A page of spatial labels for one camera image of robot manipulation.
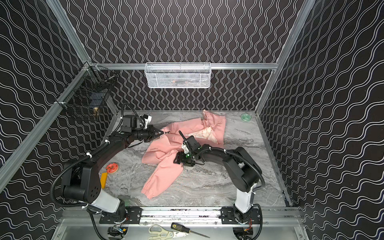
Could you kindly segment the pink zip-up jacket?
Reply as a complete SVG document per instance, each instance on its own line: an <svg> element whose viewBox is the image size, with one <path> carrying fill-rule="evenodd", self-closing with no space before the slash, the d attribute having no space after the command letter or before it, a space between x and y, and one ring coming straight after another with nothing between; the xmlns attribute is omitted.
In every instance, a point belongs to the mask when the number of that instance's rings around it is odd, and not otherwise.
<svg viewBox="0 0 384 240"><path fill-rule="evenodd" d="M154 140L142 157L143 164L157 167L144 184L141 193L149 200L157 197L183 172L181 165L174 164L177 153L183 151L183 138L179 131L186 137L194 136L200 145L221 148L224 146L226 124L225 116L204 110L202 118L174 122L162 128L165 134Z"/></svg>

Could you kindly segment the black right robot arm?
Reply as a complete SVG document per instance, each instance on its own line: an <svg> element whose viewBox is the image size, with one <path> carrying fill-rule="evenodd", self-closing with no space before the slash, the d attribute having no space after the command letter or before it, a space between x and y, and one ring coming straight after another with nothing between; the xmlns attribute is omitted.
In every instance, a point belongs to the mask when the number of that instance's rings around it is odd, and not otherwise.
<svg viewBox="0 0 384 240"><path fill-rule="evenodd" d="M182 151L177 153L174 164L194 167L205 163L225 168L237 188L235 210L247 214L253 208L255 192L266 185L261 168L250 154L242 147L226 150L208 144L200 145L193 136L184 137Z"/></svg>

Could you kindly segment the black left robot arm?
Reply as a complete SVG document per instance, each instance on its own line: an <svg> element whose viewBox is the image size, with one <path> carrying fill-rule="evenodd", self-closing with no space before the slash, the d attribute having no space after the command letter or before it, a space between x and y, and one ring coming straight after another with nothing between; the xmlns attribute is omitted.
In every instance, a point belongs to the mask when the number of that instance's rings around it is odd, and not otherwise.
<svg viewBox="0 0 384 240"><path fill-rule="evenodd" d="M164 131L150 124L148 115L125 115L119 126L105 142L85 157L66 164L51 185L51 201L64 208L84 207L92 214L103 214L113 222L122 223L127 217L125 202L102 188L99 175L103 166L121 151L139 144L149 143Z"/></svg>

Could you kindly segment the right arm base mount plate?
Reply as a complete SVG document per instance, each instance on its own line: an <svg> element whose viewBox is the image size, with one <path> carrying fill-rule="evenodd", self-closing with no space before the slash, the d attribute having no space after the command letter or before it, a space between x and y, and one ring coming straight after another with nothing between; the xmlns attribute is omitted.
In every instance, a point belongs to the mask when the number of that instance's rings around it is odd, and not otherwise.
<svg viewBox="0 0 384 240"><path fill-rule="evenodd" d="M252 224L259 224L262 218L261 210L251 207L246 213L242 213L235 206L222 207L219 219L223 225L246 225L252 221Z"/></svg>

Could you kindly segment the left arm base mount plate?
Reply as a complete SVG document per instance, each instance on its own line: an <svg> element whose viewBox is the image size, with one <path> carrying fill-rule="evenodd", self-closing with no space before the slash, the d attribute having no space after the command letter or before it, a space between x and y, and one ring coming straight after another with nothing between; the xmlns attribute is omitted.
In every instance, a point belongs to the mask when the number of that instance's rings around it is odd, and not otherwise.
<svg viewBox="0 0 384 240"><path fill-rule="evenodd" d="M118 209L116 213L102 212L100 224L139 224L143 209L140 207L126 207Z"/></svg>

